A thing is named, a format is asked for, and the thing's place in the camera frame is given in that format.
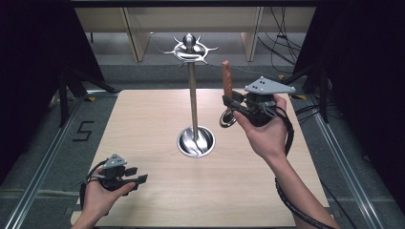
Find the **metal pole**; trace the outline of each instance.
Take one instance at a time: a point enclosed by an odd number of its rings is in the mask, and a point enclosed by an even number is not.
[[[193,140],[199,139],[199,124],[197,121],[197,96],[196,96],[196,63],[188,62],[188,73],[190,74],[190,100],[191,100],[191,116],[193,118]]]

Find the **round metal base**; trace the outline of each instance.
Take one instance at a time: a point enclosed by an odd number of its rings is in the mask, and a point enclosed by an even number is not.
[[[214,149],[214,134],[205,127],[199,126],[198,139],[194,139],[193,128],[184,129],[178,137],[178,148],[186,156],[198,158],[211,153]]]

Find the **wrist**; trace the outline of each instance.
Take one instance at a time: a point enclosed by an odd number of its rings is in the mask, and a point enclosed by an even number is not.
[[[266,154],[263,159],[273,171],[288,165],[288,160],[284,152]]]

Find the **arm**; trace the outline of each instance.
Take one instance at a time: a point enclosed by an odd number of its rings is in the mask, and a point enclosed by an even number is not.
[[[99,174],[101,170],[97,169],[95,174]],[[110,192],[105,190],[98,181],[89,182],[86,187],[83,211],[72,229],[92,229],[103,216],[107,215],[117,199],[129,193],[134,187],[135,183],[128,183]]]
[[[286,110],[286,100],[277,94],[274,98],[277,106]],[[242,114],[234,112],[233,115],[245,130],[253,151],[267,163],[277,177],[289,201],[311,218],[339,228],[336,221],[289,164],[285,153],[287,130],[283,120],[275,117],[263,127],[254,127]],[[302,219],[294,215],[293,217],[298,228],[312,228]]]

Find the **person's left hand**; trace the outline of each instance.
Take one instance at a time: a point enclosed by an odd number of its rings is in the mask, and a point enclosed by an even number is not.
[[[102,168],[98,168],[94,174],[100,174],[101,171]],[[92,225],[108,214],[117,199],[131,192],[136,185],[135,182],[127,183],[115,191],[108,191],[95,179],[92,178],[93,181],[87,184],[83,211],[73,228],[93,228]]]

